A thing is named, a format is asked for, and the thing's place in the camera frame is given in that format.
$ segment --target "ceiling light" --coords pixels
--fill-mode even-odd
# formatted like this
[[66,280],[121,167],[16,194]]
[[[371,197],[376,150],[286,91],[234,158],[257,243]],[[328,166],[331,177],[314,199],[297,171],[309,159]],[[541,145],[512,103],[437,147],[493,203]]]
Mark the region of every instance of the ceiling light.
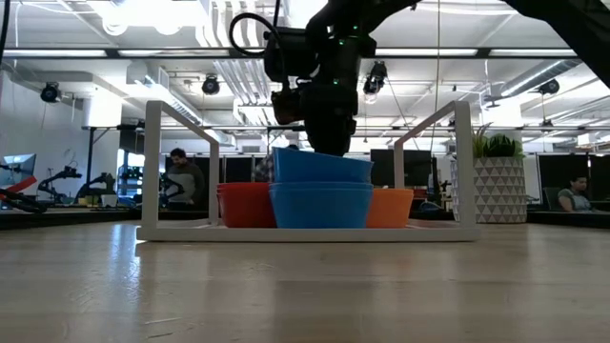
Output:
[[106,57],[103,50],[5,50],[5,57]]
[[493,49],[490,56],[561,56],[561,57],[575,57],[577,56],[573,50],[570,49]]
[[376,50],[376,56],[474,56],[477,49],[387,49]]
[[229,56],[226,49],[164,49],[164,50],[119,50],[118,53],[124,57],[197,57],[206,56],[211,58]]

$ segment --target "ceiling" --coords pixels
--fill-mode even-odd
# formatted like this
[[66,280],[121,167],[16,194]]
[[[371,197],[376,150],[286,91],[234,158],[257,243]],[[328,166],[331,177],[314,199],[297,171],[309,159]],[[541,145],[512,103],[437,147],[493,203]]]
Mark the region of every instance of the ceiling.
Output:
[[[143,0],[130,0],[135,3]],[[146,0],[163,3],[165,0]],[[129,26],[120,35],[112,36],[104,29],[110,19],[106,10],[112,8],[109,1],[23,1],[24,5],[13,4],[8,48],[131,48],[150,49],[167,47],[224,47],[222,36],[226,34],[233,7],[241,11],[256,10],[269,19],[274,9],[272,0],[265,1],[211,1],[209,15],[202,12],[201,3],[208,0],[170,1],[165,12],[149,12],[145,6],[139,22]],[[279,22],[294,27],[302,27],[308,18],[315,13],[323,1],[288,0],[283,2]],[[417,10],[403,10],[388,18],[372,36],[380,48],[410,47],[502,47],[502,48],[566,48],[561,38],[544,22],[516,14],[504,3],[495,0],[441,0],[440,13],[436,1],[423,1]],[[165,35],[153,27],[162,21],[167,25],[174,22],[172,17],[182,18],[183,27],[172,35]],[[197,39],[196,26],[208,25],[212,28],[206,39]],[[440,26],[440,42],[437,41],[437,28]],[[242,35],[247,43],[256,41],[261,46],[263,29],[256,27],[254,36],[249,35],[247,24],[242,24]],[[389,126],[414,125],[450,101],[465,99],[471,101],[473,120],[479,120],[479,114],[485,111],[481,106],[478,94],[485,92],[489,83],[501,84],[513,80],[520,74],[532,69],[543,60],[536,59],[442,59],[439,62],[430,59],[387,59],[390,83],[381,90],[374,104],[360,103],[358,125]],[[126,94],[132,95],[132,89],[126,84],[126,69],[130,60],[21,60],[18,72],[36,74],[40,71],[86,71],[99,76]],[[203,113],[207,122],[218,125],[240,124],[233,115],[235,94],[224,82],[222,73],[214,67],[213,60],[148,60],[152,68],[163,68],[171,77],[171,88],[182,95],[194,108]],[[363,60],[360,69],[364,80],[373,64],[372,60]],[[208,73],[220,73],[220,93],[204,96],[201,85]],[[244,75],[249,78],[249,71]],[[557,77],[561,90],[556,95],[547,96],[545,105],[540,103],[539,94],[524,93],[517,97],[521,104],[524,124],[538,124],[543,115],[573,111],[610,95],[608,90],[596,79],[585,65],[580,65]],[[274,90],[277,85],[265,80]],[[132,100],[142,105],[148,98]],[[137,107],[129,107],[124,117],[142,117]],[[610,101],[603,102],[590,111],[580,112],[569,117],[562,125],[581,125],[600,118],[610,120]],[[358,135],[392,136],[395,132],[358,131]],[[558,136],[575,135],[566,132]]]

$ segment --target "stacked blue bowls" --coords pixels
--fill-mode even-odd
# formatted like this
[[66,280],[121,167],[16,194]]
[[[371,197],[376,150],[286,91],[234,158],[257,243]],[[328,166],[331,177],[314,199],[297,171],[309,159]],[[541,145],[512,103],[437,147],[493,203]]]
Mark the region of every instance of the stacked blue bowls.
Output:
[[373,163],[274,148],[270,196],[280,229],[364,229]]

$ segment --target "potted plant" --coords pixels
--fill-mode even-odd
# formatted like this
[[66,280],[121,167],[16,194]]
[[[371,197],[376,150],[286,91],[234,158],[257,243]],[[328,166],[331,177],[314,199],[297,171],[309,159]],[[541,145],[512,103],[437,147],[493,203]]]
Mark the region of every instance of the potted plant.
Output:
[[[473,134],[475,212],[478,223],[524,223],[527,219],[522,145],[504,134]],[[454,218],[459,221],[458,164],[451,163]]]

